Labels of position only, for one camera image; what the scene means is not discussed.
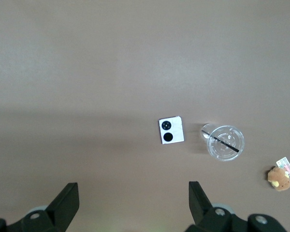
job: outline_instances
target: paper tag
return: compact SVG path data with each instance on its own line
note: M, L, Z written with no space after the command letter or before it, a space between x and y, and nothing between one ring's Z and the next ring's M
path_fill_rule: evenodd
M279 168L285 169L290 176L290 163L289 163L287 157L280 159L279 161L276 162L276 164Z

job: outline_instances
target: camera lens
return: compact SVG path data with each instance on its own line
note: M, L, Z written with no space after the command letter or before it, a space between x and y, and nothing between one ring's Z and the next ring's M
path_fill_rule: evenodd
M165 141L170 142L173 139L173 135L171 133L165 133L163 138Z
M171 128L171 123L169 122L169 121L164 121L163 123L162 123L162 128L164 129L164 130L169 130L170 128Z

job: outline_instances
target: stuffed toy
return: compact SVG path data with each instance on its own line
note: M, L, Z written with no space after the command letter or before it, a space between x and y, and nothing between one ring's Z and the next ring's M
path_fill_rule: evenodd
M271 182L277 191L283 191L290 188L290 177L288 172L282 168L275 167L267 175L267 180Z

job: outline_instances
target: clear plastic cup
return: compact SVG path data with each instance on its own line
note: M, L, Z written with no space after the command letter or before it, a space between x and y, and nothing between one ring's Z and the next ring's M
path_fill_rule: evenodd
M244 136L234 126L209 123L202 127L201 137L209 154L219 161L233 160L244 150Z

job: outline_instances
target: beige tabletop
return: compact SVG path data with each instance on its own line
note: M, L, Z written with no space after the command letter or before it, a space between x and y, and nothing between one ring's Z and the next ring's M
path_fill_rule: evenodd
M162 145L158 119L185 141ZM244 134L212 158L207 122ZM78 182L69 232L183 232L188 183L290 232L290 0L0 0L0 218Z

